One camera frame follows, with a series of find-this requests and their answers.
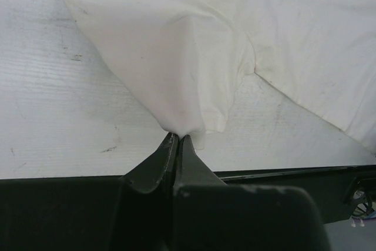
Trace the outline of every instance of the scratch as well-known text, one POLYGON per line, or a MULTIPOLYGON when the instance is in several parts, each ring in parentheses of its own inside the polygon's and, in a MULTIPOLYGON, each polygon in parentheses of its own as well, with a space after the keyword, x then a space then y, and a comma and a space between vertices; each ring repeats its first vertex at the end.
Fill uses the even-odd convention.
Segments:
POLYGON ((61 40, 61 45, 63 46, 64 48, 64 39, 63 39, 63 32, 61 31, 61 27, 59 27, 59 32, 60 32, 60 40, 61 40))
POLYGON ((108 148, 108 149, 106 149, 106 150, 103 150, 103 151, 102 151, 102 152, 100 152, 100 153, 111 152, 111 151, 115 150, 116 148, 117 148, 117 146, 114 146, 114 147, 110 147, 110 148, 108 148))
POLYGON ((76 95, 78 97, 78 103, 80 104, 80 107, 82 108, 82 101, 83 101, 83 98, 77 94, 77 92, 73 89, 73 87, 70 86, 70 84, 68 84, 64 78, 62 76, 60 76, 60 74, 56 73, 57 76, 59 77, 59 79, 70 89, 70 91, 72 91, 72 93, 74 95, 76 95))
POLYGON ((280 120, 280 116, 281 116, 281 104, 278 104, 278 108, 277 108, 277 113, 276 113, 276 117, 274 118, 274 128, 273 128, 273 132, 271 133, 271 136, 270 136, 270 140, 269 140, 269 147, 271 145, 271 142, 273 141, 273 138, 274 138, 274 134, 276 132, 276 128, 277 128, 277 125, 279 123, 279 120, 280 120))
POLYGON ((39 166, 38 170, 36 171, 36 176, 39 174, 39 171, 41 170, 41 166, 39 166))
POLYGON ((122 108, 119 112, 113 114, 111 117, 109 117, 108 119, 106 119, 105 121, 108 122, 108 121, 111 121, 113 118, 119 116, 120 114, 124 114, 126 111, 126 107, 122 108))
POLYGON ((63 21, 63 22, 66 22, 66 21, 71 21, 72 19, 70 19, 70 18, 57 18, 57 19, 51 19, 51 20, 52 21, 63 21))
POLYGON ((22 114, 21 109, 19 108, 19 105, 18 105, 18 101, 17 101, 17 99, 16 99, 16 106, 17 106, 18 112, 19 112, 19 114, 21 115, 21 117, 23 117, 23 119, 26 120, 26 116, 24 116, 24 115, 22 114))
POLYGON ((23 163, 21 166, 18 166, 17 169, 15 169, 15 170, 13 171, 13 173, 15 173, 17 170, 19 170, 20 168, 22 168, 22 167, 25 166, 25 165, 26 165, 26 162, 23 163))

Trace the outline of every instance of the dark mark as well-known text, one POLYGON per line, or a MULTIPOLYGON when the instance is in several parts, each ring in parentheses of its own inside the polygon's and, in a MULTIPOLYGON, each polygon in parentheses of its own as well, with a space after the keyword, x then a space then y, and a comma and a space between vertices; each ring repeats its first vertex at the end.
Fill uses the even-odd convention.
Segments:
POLYGON ((23 163, 23 164, 22 164, 21 166, 18 166, 18 167, 17 167, 17 169, 15 169, 15 170, 13 171, 13 173, 14 173, 14 172, 16 172, 16 170, 18 170, 18 169, 22 168, 22 167, 23 167, 23 166, 25 166, 25 165, 26 165, 26 162, 25 162, 25 163, 23 163))
POLYGON ((72 61, 81 61, 82 55, 76 54, 71 60, 72 61))
POLYGON ((117 148, 117 146, 110 147, 109 149, 106 149, 106 150, 102 151, 101 153, 111 152, 112 150, 115 150, 116 148, 117 148))
POLYGON ((89 14, 85 9, 80 8, 80 10, 81 10, 81 12, 84 13, 85 15, 88 15, 88 14, 89 14))
POLYGON ((17 106, 17 109, 18 109, 18 112, 19 114, 21 115, 21 117, 23 117, 24 120, 26 120, 26 116, 23 116, 22 112, 21 112, 21 109, 19 108, 19 105, 18 105, 18 101, 16 100, 16 106, 17 106))

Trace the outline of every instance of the white cloth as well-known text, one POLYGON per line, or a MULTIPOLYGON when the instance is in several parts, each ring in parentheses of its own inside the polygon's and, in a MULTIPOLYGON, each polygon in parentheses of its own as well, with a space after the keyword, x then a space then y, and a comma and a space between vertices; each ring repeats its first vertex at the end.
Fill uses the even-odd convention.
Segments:
POLYGON ((224 130, 234 91, 256 64, 376 152, 376 0, 64 1, 160 125, 193 134, 196 147, 205 130, 224 130))

